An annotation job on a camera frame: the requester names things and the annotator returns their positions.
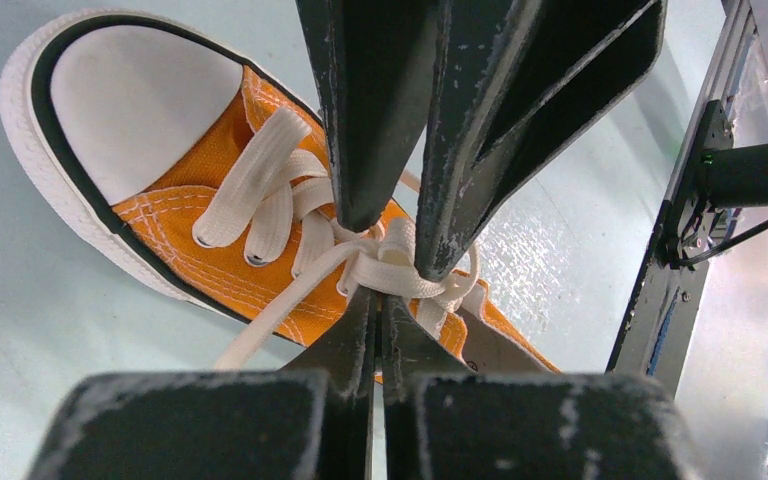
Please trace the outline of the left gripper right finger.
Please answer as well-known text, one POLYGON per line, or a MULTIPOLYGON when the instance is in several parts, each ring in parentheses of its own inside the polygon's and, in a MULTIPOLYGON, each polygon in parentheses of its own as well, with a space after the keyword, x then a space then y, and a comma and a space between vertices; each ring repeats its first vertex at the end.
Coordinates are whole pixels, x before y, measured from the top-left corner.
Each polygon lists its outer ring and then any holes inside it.
POLYGON ((623 374, 479 374, 385 297, 381 355, 392 479, 699 479, 671 397, 623 374))

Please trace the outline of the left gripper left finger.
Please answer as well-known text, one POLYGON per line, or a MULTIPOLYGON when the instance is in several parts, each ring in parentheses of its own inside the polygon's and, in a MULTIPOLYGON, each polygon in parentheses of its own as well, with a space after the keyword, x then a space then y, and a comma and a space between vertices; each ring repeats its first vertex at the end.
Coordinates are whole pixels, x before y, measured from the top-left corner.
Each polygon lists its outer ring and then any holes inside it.
POLYGON ((108 373, 57 411, 33 479, 367 479, 377 296, 274 371, 108 373))

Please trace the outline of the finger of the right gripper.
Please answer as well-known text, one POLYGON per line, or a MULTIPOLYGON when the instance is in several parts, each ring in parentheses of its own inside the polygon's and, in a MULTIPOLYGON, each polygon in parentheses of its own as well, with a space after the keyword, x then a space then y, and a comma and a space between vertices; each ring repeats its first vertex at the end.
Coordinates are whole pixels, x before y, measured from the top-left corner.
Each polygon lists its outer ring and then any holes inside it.
POLYGON ((499 207, 652 69, 663 1, 445 1, 415 265, 446 276, 499 207))
POLYGON ((382 216, 428 122, 442 1, 299 1, 339 224, 382 216))

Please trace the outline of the white shoelace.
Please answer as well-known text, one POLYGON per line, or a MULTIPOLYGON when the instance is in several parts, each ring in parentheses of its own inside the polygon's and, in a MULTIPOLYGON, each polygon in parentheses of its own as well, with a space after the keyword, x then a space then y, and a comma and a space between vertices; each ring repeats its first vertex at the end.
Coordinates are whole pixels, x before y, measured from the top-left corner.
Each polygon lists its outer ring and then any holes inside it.
POLYGON ((265 266, 284 252, 294 222, 302 238, 293 259, 292 282, 239 334, 217 359, 217 370, 237 370, 289 314, 335 270, 343 272, 339 292, 358 286, 418 300, 417 322, 440 334, 479 278, 477 249, 469 247, 467 275, 450 273, 440 281, 423 279, 413 263, 418 255, 414 223, 405 217, 368 234, 352 234, 327 219, 320 208, 333 203, 328 173, 319 159, 300 148, 311 126, 289 107, 278 108, 257 130, 206 210, 192 227, 193 240, 206 248, 245 240, 244 258, 265 266))

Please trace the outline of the orange canvas sneaker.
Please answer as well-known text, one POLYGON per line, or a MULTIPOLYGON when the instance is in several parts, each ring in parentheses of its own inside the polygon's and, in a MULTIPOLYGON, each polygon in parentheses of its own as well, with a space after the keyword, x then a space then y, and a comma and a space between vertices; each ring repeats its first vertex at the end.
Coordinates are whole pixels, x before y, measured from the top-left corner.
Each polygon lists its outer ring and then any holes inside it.
MULTIPOLYGON (((0 77, 9 143, 61 219, 141 283, 245 329, 292 282, 300 222, 284 252, 262 267, 246 262, 243 238, 206 248, 192 227, 280 107, 311 126, 299 146, 319 159, 331 188, 318 116, 249 59, 166 18, 63 15, 27 37, 0 77)), ((323 280, 271 335, 308 347, 331 329, 363 287, 339 292, 342 272, 323 280)), ((429 335, 476 371, 553 370, 491 303, 480 276, 439 336, 429 335)))

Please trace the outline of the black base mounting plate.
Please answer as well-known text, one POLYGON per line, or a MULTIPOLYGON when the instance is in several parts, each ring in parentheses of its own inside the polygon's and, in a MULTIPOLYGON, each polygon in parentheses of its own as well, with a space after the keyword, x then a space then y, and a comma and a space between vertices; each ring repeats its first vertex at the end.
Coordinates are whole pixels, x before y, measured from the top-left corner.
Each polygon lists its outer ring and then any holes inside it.
POLYGON ((733 146, 720 100, 691 120, 661 203, 606 370, 646 375, 674 395, 684 368, 708 265, 686 260, 706 251, 715 214, 696 186, 702 155, 733 146))

